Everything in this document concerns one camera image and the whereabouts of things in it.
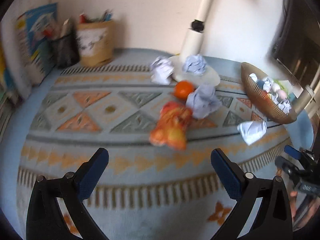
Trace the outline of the person's right hand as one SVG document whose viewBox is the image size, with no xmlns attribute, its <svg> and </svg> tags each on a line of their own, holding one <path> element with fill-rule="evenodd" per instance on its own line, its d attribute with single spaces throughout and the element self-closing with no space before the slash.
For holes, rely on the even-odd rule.
<svg viewBox="0 0 320 240">
<path fill-rule="evenodd" d="M 309 220 L 316 214 L 319 208 L 319 197 L 305 195 L 298 191 L 293 190 L 293 183 L 288 182 L 287 192 L 289 196 L 289 203 L 292 216 L 293 230 L 303 228 Z"/>
</svg>

